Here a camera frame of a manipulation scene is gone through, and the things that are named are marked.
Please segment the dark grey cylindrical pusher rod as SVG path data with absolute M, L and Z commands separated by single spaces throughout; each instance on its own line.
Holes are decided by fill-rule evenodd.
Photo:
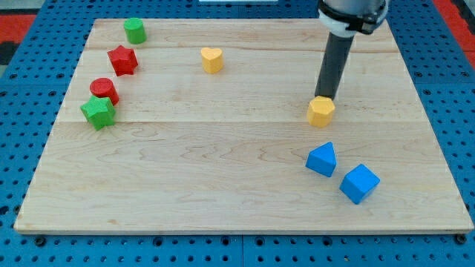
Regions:
M 346 38 L 329 33 L 315 86 L 315 96 L 323 96 L 334 100 L 352 43 L 353 36 Z

